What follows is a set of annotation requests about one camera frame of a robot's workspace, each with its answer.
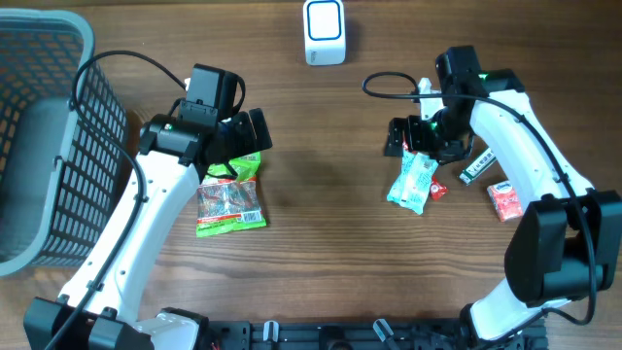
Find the green white carton box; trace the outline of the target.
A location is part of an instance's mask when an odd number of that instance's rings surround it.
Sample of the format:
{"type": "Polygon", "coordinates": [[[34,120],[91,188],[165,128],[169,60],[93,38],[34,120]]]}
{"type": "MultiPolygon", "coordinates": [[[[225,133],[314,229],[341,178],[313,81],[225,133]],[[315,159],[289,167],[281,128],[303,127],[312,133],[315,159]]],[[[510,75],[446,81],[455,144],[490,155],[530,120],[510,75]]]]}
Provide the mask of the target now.
{"type": "Polygon", "coordinates": [[[497,161],[491,148],[487,148],[460,174],[459,179],[470,185],[497,161]]]}

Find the red Nescafe stick sachet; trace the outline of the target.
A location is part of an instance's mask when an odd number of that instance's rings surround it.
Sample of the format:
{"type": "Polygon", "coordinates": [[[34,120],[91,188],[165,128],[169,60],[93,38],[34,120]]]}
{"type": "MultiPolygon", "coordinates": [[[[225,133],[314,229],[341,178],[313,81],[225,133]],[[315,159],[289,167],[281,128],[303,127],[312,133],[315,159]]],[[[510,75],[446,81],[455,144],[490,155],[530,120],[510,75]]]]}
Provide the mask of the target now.
{"type": "MultiPolygon", "coordinates": [[[[402,142],[402,148],[405,152],[411,153],[413,155],[416,155],[415,151],[411,151],[409,146],[407,145],[407,143],[405,141],[402,142]]],[[[448,189],[446,186],[442,185],[441,183],[438,182],[437,178],[435,175],[432,176],[432,183],[431,183],[431,187],[430,187],[430,195],[432,197],[433,200],[439,200],[441,199],[444,195],[446,195],[448,193],[448,189]]]]}

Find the mint green pack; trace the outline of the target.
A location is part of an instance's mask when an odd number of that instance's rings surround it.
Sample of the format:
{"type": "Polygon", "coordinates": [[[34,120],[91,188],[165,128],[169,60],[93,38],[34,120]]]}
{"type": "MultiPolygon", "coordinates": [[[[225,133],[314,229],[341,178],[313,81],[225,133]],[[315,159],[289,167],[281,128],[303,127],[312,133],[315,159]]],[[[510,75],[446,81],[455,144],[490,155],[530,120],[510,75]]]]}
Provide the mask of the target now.
{"type": "Polygon", "coordinates": [[[438,162],[426,154],[404,151],[399,175],[387,194],[387,200],[422,215],[437,167],[438,162]]]}

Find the green snack bag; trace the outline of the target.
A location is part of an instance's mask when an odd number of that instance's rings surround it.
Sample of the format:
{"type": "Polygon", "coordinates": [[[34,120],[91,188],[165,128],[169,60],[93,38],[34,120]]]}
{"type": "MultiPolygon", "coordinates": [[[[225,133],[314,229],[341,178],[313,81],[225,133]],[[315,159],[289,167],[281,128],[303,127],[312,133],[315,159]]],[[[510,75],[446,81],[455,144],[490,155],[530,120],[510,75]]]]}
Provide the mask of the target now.
{"type": "Polygon", "coordinates": [[[197,237],[267,226],[257,194],[260,164],[260,152],[255,152],[208,168],[196,192],[197,237]]]}

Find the red tissue pack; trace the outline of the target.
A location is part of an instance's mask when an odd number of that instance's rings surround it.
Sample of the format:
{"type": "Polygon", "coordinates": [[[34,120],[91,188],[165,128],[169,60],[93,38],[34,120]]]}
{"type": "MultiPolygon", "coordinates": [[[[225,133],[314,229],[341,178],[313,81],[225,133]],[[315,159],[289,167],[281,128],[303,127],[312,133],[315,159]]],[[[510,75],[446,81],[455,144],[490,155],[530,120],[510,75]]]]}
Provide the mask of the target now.
{"type": "Polygon", "coordinates": [[[508,180],[489,186],[487,193],[501,222],[523,216],[518,194],[508,180]]]}

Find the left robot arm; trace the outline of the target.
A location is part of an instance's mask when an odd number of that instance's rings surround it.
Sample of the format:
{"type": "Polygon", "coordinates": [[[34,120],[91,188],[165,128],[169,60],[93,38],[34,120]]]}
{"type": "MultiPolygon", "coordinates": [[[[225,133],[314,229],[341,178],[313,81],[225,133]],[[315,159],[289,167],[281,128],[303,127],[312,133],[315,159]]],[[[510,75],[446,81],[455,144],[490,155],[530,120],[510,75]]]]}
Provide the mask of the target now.
{"type": "Polygon", "coordinates": [[[133,171],[101,237],[56,300],[35,298],[23,326],[33,349],[207,349],[207,317],[138,308],[176,218],[215,164],[271,148],[263,112],[244,112],[245,83],[195,64],[177,116],[141,131],[133,171]]]}

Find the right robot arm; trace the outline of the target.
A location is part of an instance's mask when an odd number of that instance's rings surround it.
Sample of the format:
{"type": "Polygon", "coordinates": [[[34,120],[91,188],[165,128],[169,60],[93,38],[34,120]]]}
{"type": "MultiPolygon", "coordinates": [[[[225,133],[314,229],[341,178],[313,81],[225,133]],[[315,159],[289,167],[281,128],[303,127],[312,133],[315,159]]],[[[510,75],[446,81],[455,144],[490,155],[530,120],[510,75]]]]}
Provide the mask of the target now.
{"type": "Polygon", "coordinates": [[[445,165],[467,158],[475,139],[491,149],[523,208],[504,255],[504,277],[467,305],[458,324],[468,348],[504,346],[577,300],[611,287],[621,244],[621,198],[598,191],[543,130],[524,85],[509,69],[485,70],[471,46],[435,61],[440,83],[407,94],[420,108],[393,119],[385,155],[421,155],[445,165]]]}

